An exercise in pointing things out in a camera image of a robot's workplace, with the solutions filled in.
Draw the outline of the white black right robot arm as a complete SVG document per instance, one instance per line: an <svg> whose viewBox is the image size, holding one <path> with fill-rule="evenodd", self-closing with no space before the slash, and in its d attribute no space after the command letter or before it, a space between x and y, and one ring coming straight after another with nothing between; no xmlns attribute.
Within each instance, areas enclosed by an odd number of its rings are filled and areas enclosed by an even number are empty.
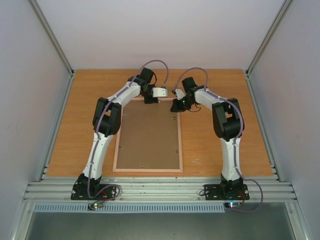
<svg viewBox="0 0 320 240"><path fill-rule="evenodd" d="M176 96L171 112L189 111L193 105L203 105L212 111L213 130L222 147L222 173L218 194L223 199L234 197L243 188L240 163L240 141L244 130L244 120L235 98L224 98L203 85L198 86L192 77L182 81L184 90L174 89Z"/></svg>

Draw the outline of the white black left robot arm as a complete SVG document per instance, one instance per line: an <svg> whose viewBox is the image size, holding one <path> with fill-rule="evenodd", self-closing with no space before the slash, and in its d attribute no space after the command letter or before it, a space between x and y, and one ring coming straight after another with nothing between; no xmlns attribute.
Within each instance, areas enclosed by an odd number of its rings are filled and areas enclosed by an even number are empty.
<svg viewBox="0 0 320 240"><path fill-rule="evenodd" d="M157 103L158 98L153 96L155 85L151 84L155 77L156 74L151 69L144 67L136 76L130 77L114 95L98 99L92 120L93 144L87 164L73 185L73 200L96 199L104 190L100 185L103 163L111 140L120 129L122 109L139 95Z"/></svg>

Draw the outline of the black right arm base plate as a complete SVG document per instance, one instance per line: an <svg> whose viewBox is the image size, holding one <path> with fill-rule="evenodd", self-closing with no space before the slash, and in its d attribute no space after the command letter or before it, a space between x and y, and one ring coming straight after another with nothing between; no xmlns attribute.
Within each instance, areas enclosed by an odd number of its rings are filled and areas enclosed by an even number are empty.
<svg viewBox="0 0 320 240"><path fill-rule="evenodd" d="M247 201L250 199L246 184L233 188L223 188L220 184L205 184L203 191L207 201Z"/></svg>

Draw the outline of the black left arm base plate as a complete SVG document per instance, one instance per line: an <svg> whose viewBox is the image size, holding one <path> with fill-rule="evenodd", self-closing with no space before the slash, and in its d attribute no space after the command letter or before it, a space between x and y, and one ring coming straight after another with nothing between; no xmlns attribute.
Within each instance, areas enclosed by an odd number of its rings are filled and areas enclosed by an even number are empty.
<svg viewBox="0 0 320 240"><path fill-rule="evenodd" d="M73 185L70 199L73 201L112 201L118 197L121 187L116 184L94 184L89 187L87 185L76 182Z"/></svg>

